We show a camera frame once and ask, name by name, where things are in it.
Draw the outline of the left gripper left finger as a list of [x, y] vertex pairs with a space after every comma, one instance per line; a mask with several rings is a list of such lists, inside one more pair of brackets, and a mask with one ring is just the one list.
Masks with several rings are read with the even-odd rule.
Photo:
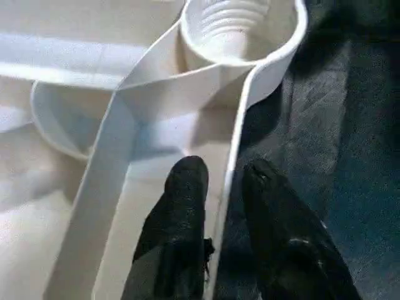
[[186, 156], [170, 170], [147, 215], [124, 284], [123, 299], [202, 299], [214, 252], [204, 237], [209, 172]]

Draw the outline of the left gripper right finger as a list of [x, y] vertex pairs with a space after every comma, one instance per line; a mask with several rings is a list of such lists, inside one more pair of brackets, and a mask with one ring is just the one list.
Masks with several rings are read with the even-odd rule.
[[360, 299], [326, 226], [271, 162], [244, 167], [242, 200], [262, 299]]

